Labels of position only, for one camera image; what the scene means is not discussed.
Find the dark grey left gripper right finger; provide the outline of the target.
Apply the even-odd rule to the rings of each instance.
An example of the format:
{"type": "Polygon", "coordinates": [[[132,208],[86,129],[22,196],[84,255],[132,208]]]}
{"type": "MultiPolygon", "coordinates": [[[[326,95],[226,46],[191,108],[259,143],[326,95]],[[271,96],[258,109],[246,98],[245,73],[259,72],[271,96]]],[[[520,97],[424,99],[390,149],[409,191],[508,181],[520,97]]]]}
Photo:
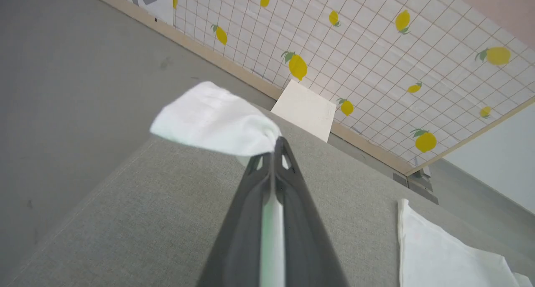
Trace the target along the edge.
{"type": "Polygon", "coordinates": [[[286,138],[274,152],[275,194],[283,208],[285,285],[347,287],[349,285],[329,234],[286,138]]]}

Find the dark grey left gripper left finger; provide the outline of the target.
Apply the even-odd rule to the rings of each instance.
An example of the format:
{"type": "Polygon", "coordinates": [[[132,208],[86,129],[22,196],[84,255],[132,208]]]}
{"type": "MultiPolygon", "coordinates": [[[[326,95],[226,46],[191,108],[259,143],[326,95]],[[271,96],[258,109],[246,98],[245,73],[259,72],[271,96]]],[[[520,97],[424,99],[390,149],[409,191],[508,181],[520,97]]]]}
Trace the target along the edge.
{"type": "Polygon", "coordinates": [[[271,182],[270,152],[250,158],[197,281],[198,287],[258,287],[262,208],[271,182]]]}

